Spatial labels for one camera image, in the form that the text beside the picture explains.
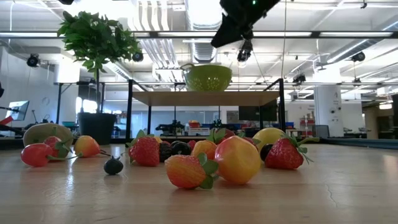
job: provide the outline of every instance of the desk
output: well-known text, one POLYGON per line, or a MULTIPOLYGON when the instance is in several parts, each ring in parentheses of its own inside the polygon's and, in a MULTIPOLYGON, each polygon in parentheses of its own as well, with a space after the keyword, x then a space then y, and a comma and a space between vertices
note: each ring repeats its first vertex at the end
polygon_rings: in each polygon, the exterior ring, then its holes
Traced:
MULTIPOLYGON (((266 169, 249 184, 222 178, 212 190, 182 190, 158 167, 129 165, 108 176, 97 156, 29 168, 21 150, 0 151, 2 223, 397 223, 398 151, 307 144, 315 161, 266 169)), ((123 145, 103 147, 118 156, 123 145)))

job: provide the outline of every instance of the green bowl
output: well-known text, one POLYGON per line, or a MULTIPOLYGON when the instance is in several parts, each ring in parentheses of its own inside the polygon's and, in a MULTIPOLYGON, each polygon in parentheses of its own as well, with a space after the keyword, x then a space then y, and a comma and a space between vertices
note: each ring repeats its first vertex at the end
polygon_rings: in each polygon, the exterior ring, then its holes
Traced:
POLYGON ((181 66, 190 91, 224 91, 231 83, 232 70, 221 65, 188 63, 181 66))

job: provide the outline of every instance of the ceiling duct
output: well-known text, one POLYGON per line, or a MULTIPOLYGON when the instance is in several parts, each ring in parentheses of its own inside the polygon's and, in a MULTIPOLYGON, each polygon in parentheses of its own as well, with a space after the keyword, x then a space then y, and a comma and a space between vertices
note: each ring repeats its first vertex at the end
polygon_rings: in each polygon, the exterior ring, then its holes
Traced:
MULTIPOLYGON (((187 9, 187 23, 190 30, 217 30, 221 25, 222 9, 218 1, 214 0, 185 0, 187 9)), ((210 63, 217 50, 208 43, 196 43, 192 40, 193 58, 199 63, 210 63)))
MULTIPOLYGON (((377 31, 397 31, 398 30, 398 16, 390 18, 388 21, 377 26, 374 30, 377 31)), ((331 53, 327 58, 327 63, 323 65, 328 65, 331 63, 337 63, 344 59, 350 58, 363 50, 381 42, 383 39, 366 39, 366 40, 354 40, 347 44, 346 46, 340 48, 339 50, 331 53)), ((294 68, 290 73, 295 73, 298 71, 304 71, 313 66, 312 62, 304 62, 300 66, 294 68)))

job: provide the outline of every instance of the fluorescent light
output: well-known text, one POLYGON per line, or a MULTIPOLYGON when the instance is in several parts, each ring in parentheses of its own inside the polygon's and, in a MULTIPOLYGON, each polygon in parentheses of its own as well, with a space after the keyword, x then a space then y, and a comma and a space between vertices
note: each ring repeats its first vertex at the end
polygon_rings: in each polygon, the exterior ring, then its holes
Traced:
POLYGON ((379 105, 379 109, 380 110, 389 110, 389 109, 392 109, 392 104, 381 104, 381 105, 379 105))
POLYGON ((139 85, 133 85, 134 88, 136 88, 138 91, 144 91, 139 85))
POLYGON ((321 32, 320 37, 390 37, 392 32, 321 32))
POLYGON ((256 37, 309 37, 312 32, 253 32, 254 38, 256 37))
POLYGON ((57 38, 56 32, 0 32, 0 38, 57 38))
POLYGON ((209 37, 216 35, 215 31, 184 31, 184 32, 159 32, 159 37, 209 37))
POLYGON ((237 83, 230 83, 229 85, 255 85, 256 83, 241 83, 241 82, 237 82, 237 83))
POLYGON ((140 82, 140 85, 174 85, 172 82, 140 82))
POLYGON ((182 40, 182 42, 183 42, 184 44, 197 44, 197 43, 199 43, 199 44, 208 44, 208 43, 211 42, 211 40, 206 40, 206 39, 200 39, 200 40, 198 40, 198 39, 190 39, 190 40, 182 40))

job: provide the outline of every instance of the fake fruit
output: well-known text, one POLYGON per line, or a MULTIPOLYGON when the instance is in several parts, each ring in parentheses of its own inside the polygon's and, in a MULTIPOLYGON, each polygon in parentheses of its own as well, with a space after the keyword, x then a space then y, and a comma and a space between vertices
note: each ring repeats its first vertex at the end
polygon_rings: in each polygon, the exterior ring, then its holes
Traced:
POLYGON ((207 160, 206 154, 198 157, 175 155, 165 161, 166 173, 170 182, 184 189, 211 189, 218 169, 215 161, 207 160))
POLYGON ((190 155, 191 147, 185 142, 177 142, 172 144, 172 155, 190 155))
POLYGON ((216 153, 217 145, 209 140, 198 141, 192 150, 192 156, 198 156, 200 153, 204 152, 208 159, 214 159, 216 153))
POLYGON ((160 162, 164 162, 170 156, 172 156, 172 147, 170 146, 170 143, 162 142, 159 145, 159 159, 160 159, 160 162))
POLYGON ((123 170, 123 163, 120 162, 119 158, 112 158, 105 162, 104 170, 109 175, 116 175, 123 170))
POLYGON ((260 140, 260 143, 256 144, 258 150, 261 152, 262 147, 266 144, 274 144, 280 139, 285 133, 277 128, 264 128, 254 135, 254 139, 260 140))
POLYGON ((260 151, 261 161, 265 161, 269 151, 272 149, 272 144, 266 144, 260 151))
POLYGON ((100 145, 91 136, 80 136, 76 143, 75 154, 83 154, 83 157, 91 157, 101 153, 100 145))
POLYGON ((217 146, 218 174, 234 184, 247 183, 260 169, 260 155, 250 142, 233 136, 217 146))
POLYGON ((189 145, 189 147, 191 147, 191 149, 193 150, 193 148, 195 147, 195 144, 196 144, 197 142, 195 141, 195 140, 191 140, 191 141, 189 141, 188 142, 188 145, 189 145))
POLYGON ((142 166, 157 166, 159 143, 153 137, 141 137, 129 151, 130 157, 142 166))
POLYGON ((68 140, 65 143, 66 147, 70 147, 72 145, 73 134, 68 128, 58 124, 45 123, 35 124, 25 132, 23 138, 24 146, 34 143, 42 143, 50 136, 55 136, 63 141, 68 140))
POLYGON ((225 138, 229 138, 229 137, 235 136, 235 133, 234 133, 233 131, 231 131, 231 130, 229 130, 229 129, 226 129, 226 128, 222 128, 222 129, 225 130, 225 134, 224 134, 224 137, 225 137, 225 138))
POLYGON ((163 140, 160 137, 154 136, 157 142, 161 143, 163 140))
POLYGON ((269 151, 268 156, 265 159, 266 167, 275 169, 297 169, 303 164, 303 157, 309 164, 313 162, 305 154, 308 149, 306 147, 300 147, 301 144, 307 141, 319 141, 318 138, 305 139, 301 142, 297 142, 295 137, 291 138, 285 135, 279 139, 269 151))
MULTIPOLYGON (((52 152, 53 151, 51 150, 51 147, 44 143, 30 144, 22 150, 21 160, 25 164, 32 167, 43 167, 49 163, 49 160, 67 160, 51 156, 52 152)), ((68 159, 73 159, 80 156, 81 154, 68 159)))

